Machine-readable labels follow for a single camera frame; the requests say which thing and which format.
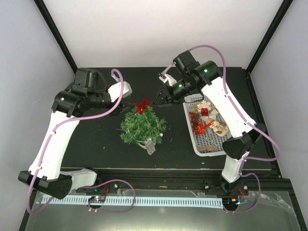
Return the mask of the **red star ornament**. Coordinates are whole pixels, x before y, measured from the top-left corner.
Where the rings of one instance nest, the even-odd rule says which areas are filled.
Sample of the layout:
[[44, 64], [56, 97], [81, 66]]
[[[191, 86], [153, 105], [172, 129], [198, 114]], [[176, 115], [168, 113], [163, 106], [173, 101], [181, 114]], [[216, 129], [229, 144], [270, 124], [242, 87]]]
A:
[[148, 111], [148, 107], [153, 103], [148, 101], [148, 97], [145, 97], [141, 103], [134, 103], [133, 105], [136, 107], [135, 114], [142, 115], [144, 112]]

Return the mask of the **small green christmas tree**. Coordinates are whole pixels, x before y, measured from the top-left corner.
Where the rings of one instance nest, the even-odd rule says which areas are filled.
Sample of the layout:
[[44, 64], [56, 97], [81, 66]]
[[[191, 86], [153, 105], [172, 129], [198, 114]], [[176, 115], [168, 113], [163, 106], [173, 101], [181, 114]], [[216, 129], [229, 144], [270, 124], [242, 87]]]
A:
[[154, 144], [161, 144], [163, 133], [167, 128], [166, 120], [160, 119], [150, 106], [142, 114], [137, 109], [135, 106], [125, 114], [120, 125], [122, 131], [120, 138], [127, 144], [144, 146], [148, 138], [152, 139]]

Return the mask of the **red gift box ornament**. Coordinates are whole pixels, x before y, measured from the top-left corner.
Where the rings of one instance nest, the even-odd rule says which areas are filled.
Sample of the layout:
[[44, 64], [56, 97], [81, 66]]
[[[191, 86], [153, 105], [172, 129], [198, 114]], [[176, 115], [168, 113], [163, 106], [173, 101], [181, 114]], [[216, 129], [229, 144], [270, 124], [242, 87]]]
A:
[[200, 113], [202, 116], [208, 116], [209, 110], [207, 108], [202, 108]]

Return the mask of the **red ribbon bow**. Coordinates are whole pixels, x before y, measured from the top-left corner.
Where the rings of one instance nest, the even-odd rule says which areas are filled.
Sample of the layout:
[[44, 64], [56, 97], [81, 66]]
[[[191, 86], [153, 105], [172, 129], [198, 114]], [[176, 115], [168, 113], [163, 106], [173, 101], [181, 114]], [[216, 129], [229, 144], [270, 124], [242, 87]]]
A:
[[193, 124], [193, 131], [195, 131], [196, 135], [206, 134], [206, 129], [210, 127], [210, 124], [203, 125], [201, 122], [198, 124]]

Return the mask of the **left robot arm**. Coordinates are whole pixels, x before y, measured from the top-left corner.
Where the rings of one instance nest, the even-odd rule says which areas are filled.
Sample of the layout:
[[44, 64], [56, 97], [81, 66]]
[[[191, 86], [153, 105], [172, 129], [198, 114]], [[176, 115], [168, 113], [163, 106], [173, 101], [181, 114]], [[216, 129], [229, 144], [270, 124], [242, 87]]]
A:
[[91, 120], [112, 113], [122, 98], [132, 93], [121, 72], [112, 69], [115, 84], [107, 85], [102, 73], [95, 69], [79, 68], [74, 81], [59, 92], [51, 107], [48, 131], [41, 148], [28, 170], [21, 171], [18, 179], [33, 190], [57, 199], [63, 199], [74, 189], [88, 187], [92, 192], [103, 188], [103, 179], [91, 168], [61, 171], [68, 143], [81, 120]]

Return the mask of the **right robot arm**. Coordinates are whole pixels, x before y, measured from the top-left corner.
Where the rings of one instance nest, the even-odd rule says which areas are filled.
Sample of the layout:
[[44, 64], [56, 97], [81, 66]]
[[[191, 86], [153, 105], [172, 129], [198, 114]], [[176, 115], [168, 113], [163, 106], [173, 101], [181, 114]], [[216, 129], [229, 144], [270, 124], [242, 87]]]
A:
[[200, 64], [190, 51], [185, 51], [174, 58], [173, 64], [183, 78], [176, 81], [165, 69], [159, 75], [163, 85], [158, 90], [155, 103], [178, 103], [194, 90], [199, 90], [213, 103], [231, 133], [231, 137], [222, 144], [226, 160], [218, 185], [222, 193], [229, 194], [236, 189], [243, 161], [260, 139], [265, 126], [257, 124], [245, 112], [227, 86], [225, 74], [215, 62]]

